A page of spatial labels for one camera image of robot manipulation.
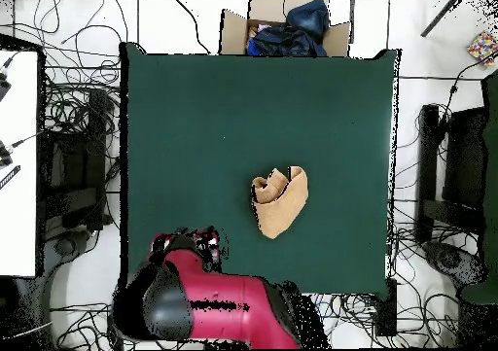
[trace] green table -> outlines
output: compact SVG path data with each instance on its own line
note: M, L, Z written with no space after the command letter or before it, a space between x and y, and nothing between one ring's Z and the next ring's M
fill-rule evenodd
M303 293L385 292L396 51L376 59L124 51L130 272L156 233L213 225L228 237L226 273L292 280ZM251 181L289 165L306 171L309 199L270 240L251 209Z

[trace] colorful box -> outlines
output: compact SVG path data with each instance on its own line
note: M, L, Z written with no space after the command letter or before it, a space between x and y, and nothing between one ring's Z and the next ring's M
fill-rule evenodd
M467 47L467 51L475 59L483 60L495 51L498 51L498 43L491 35L484 31ZM494 57L486 59L482 63L485 67L489 67L494 64Z

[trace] cardboard box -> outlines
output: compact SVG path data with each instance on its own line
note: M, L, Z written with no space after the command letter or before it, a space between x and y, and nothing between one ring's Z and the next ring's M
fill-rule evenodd
M290 10L312 0L249 0L248 18L224 9L219 54L246 54L247 34L251 26L276 25L285 22ZM347 56L350 23L329 27L323 38L327 56Z

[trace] white table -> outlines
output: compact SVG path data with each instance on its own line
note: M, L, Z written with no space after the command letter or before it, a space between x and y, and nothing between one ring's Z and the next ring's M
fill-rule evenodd
M0 51L0 65L12 54ZM35 52L19 53L7 69L12 86L0 102L0 140L6 146L37 132L37 60ZM2 180L20 165L20 172L0 190L0 275L35 275L36 139L15 148L13 163L0 170Z

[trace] folded towel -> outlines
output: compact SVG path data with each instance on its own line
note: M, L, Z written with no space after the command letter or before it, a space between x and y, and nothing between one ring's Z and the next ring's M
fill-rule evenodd
M285 231L307 200L307 176L298 166L289 168L290 180L274 168L268 178L252 183L252 204L263 235L274 239Z

